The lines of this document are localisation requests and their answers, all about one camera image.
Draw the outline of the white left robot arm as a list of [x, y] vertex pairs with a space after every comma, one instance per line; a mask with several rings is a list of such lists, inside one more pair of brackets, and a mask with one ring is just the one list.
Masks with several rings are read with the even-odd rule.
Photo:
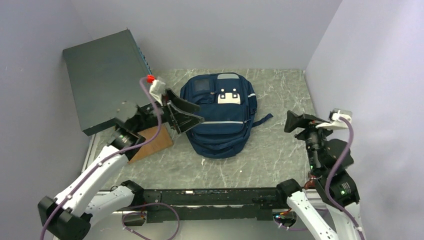
[[[165, 89], [159, 97], [152, 90], [145, 93], [153, 106], [157, 126], [169, 122], [178, 133], [184, 133], [204, 121], [195, 113], [200, 106], [182, 99], [171, 90]], [[107, 180], [140, 150], [154, 141], [160, 131], [145, 139], [135, 136], [125, 128], [115, 131], [111, 142], [104, 146], [99, 156], [66, 189], [55, 197], [45, 196], [37, 205], [42, 230], [60, 240], [82, 240], [92, 226], [112, 212], [122, 208], [137, 210], [146, 202], [145, 190], [132, 180], [126, 180], [113, 191], [98, 196], [97, 193]]]

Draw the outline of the navy blue student backpack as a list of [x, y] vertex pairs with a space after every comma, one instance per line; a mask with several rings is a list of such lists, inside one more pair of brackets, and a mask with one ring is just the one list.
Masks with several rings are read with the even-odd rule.
[[258, 102], [250, 81], [235, 72], [197, 75], [180, 90], [180, 97], [200, 107], [204, 121], [186, 135], [194, 151], [205, 158], [225, 159], [240, 153], [252, 128], [273, 118], [255, 120]]

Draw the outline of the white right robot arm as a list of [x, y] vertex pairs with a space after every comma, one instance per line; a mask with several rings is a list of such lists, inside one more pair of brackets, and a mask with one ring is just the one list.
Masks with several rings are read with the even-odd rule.
[[304, 141], [315, 190], [330, 213], [332, 229], [307, 198], [300, 184], [289, 179], [276, 186], [275, 200], [294, 211], [316, 240], [364, 240], [360, 195], [347, 168], [354, 163], [350, 147], [354, 139], [349, 111], [334, 109], [328, 120], [311, 114], [287, 111], [284, 131]]

